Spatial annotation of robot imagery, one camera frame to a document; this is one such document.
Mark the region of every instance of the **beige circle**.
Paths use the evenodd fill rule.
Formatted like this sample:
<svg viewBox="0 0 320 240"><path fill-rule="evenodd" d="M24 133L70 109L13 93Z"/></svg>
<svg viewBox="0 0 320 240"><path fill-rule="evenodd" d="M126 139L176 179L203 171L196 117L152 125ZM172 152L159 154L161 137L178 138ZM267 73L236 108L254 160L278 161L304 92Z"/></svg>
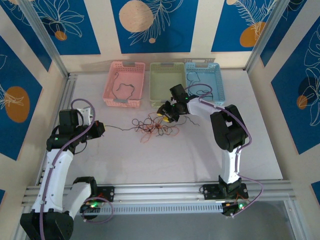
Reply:
<svg viewBox="0 0 320 240"><path fill-rule="evenodd" d="M156 42L155 38L152 37L152 38L149 39L149 43L154 44L155 42Z"/></svg>
<svg viewBox="0 0 320 240"><path fill-rule="evenodd" d="M143 32L154 22L151 9L142 1L128 1L120 10L119 18L125 30L131 33Z"/></svg>
<svg viewBox="0 0 320 240"><path fill-rule="evenodd" d="M14 4L14 5L18 5L17 0L8 0L10 3Z"/></svg>
<svg viewBox="0 0 320 240"><path fill-rule="evenodd" d="M228 5L233 5L237 2L238 0L226 0L226 4Z"/></svg>

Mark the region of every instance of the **glass panel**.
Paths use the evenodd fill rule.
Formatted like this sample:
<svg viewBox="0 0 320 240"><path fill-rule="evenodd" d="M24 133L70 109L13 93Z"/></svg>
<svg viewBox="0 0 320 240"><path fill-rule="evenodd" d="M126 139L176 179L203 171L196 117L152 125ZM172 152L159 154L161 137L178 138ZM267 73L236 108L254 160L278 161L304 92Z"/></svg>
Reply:
<svg viewBox="0 0 320 240"><path fill-rule="evenodd" d="M98 216L101 221L108 216ZM71 240L295 239L283 201L257 202L236 218L219 213L115 215L106 224L74 219Z"/></svg>

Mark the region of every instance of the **green plastic basket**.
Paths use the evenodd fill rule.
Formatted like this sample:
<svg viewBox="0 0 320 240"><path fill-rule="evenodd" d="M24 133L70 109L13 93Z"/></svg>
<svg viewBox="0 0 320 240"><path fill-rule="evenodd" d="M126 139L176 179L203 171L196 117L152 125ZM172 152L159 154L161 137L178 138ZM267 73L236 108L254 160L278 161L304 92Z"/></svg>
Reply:
<svg viewBox="0 0 320 240"><path fill-rule="evenodd" d="M159 108L172 97L170 88L182 84L186 87L186 71L183 62L153 62L150 64L150 102Z"/></svg>

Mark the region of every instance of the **white table surface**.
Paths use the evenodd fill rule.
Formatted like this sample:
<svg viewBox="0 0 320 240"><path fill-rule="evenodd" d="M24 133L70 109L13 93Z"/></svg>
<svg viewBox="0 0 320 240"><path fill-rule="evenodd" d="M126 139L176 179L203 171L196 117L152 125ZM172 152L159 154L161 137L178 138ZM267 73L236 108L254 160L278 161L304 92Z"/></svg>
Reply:
<svg viewBox="0 0 320 240"><path fill-rule="evenodd" d="M234 104L253 142L241 153L240 173L257 180L282 179L255 94L246 71L223 69L225 106ZM72 99L90 101L96 119L123 129L133 127L132 119L144 120L157 111L149 102L149 72L145 73L140 108L109 107L102 99L108 73L80 74ZM85 107L77 103L76 107ZM151 137L141 143L141 132L106 127L104 137L88 141L87 148L74 156L66 184L77 177L94 176L98 184L148 184L217 181L222 152L215 142L211 123L198 116L179 126L177 136Z"/></svg>

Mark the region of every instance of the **pink plastic basket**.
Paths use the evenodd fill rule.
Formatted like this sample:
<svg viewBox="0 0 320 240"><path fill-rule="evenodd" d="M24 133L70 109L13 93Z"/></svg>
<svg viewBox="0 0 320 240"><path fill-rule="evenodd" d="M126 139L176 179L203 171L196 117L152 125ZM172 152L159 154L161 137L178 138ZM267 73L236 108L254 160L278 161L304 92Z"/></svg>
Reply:
<svg viewBox="0 0 320 240"><path fill-rule="evenodd" d="M102 97L105 104L113 107L139 108L145 66L143 62L112 62Z"/></svg>

